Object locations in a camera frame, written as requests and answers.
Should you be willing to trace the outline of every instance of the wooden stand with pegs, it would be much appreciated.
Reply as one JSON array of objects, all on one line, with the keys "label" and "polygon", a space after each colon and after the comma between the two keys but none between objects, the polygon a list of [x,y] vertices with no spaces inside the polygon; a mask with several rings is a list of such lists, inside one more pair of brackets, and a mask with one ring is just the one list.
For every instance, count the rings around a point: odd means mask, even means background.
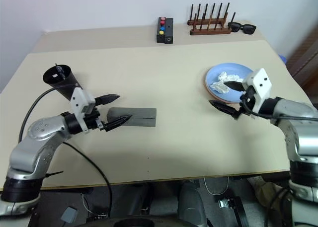
[{"label": "wooden stand with pegs", "polygon": [[[230,34],[231,29],[224,27],[224,24],[226,23],[227,17],[228,17],[229,6],[230,6],[230,3],[228,3],[224,16],[220,18],[221,8],[222,8],[222,3],[221,3],[219,7],[219,12],[217,14],[217,18],[212,18],[214,7],[215,7],[215,3],[214,3],[211,14],[210,14],[210,18],[206,19],[207,9],[208,9],[208,4],[206,4],[205,11],[202,14],[202,18],[199,19],[199,13],[200,13],[200,7],[201,7],[201,4],[199,4],[198,13],[196,13],[194,16],[194,19],[192,19],[192,12],[193,12],[193,4],[192,4],[190,19],[187,22],[189,26],[193,26],[193,28],[190,31],[190,35]],[[208,26],[207,28],[202,28],[202,25],[208,25]]]}]

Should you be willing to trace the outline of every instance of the black cylindrical container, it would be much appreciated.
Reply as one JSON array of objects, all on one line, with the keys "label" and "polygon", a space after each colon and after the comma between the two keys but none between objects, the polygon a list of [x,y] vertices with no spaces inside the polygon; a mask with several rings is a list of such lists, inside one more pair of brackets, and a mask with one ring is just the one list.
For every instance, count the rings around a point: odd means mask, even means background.
[{"label": "black cylindrical container", "polygon": [[[66,65],[55,65],[49,68],[43,75],[43,81],[51,87],[57,87],[64,84],[77,84],[79,82],[74,77],[72,70]],[[57,89],[66,99],[71,100],[75,87],[66,87]]]}]

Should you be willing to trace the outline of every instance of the table surface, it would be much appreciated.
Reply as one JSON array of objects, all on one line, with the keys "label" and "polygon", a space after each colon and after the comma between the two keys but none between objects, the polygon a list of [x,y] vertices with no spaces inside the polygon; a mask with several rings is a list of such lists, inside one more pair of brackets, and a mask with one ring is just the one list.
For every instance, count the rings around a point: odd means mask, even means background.
[{"label": "table surface", "polygon": [[[42,75],[54,63],[70,66],[95,97],[121,95],[100,107],[103,120],[110,107],[157,109],[154,128],[94,130],[69,140],[100,166],[111,183],[287,170],[283,133],[267,120],[241,116],[235,121],[213,108],[204,77],[211,67],[234,62],[252,70],[265,68],[273,84],[272,97],[309,103],[308,97],[259,32],[189,36],[189,29],[175,25],[173,45],[157,44],[153,27],[44,35],[0,96],[0,186],[20,124],[37,96],[50,88]],[[27,126],[65,111],[71,111],[69,102],[52,92],[36,106]],[[63,174],[45,179],[43,187],[104,184],[89,163],[64,145],[57,149],[49,172],[61,170]]]}]

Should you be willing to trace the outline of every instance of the blue object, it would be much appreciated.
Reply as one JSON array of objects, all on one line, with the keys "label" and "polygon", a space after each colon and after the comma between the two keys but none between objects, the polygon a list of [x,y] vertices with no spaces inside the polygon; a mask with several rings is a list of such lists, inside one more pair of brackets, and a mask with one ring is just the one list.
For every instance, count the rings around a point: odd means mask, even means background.
[{"label": "blue object", "polygon": [[282,55],[279,55],[280,59],[282,59],[282,61],[286,64],[287,63],[287,58],[282,56]]},{"label": "blue object", "polygon": [[237,63],[222,63],[209,69],[205,76],[205,85],[207,89],[210,91],[210,93],[224,101],[231,103],[240,103],[239,98],[243,94],[242,91],[230,89],[228,93],[220,94],[210,87],[211,84],[219,81],[218,76],[221,72],[226,72],[228,75],[238,75],[240,78],[244,79],[245,77],[247,77],[249,73],[253,71],[250,68]]}]

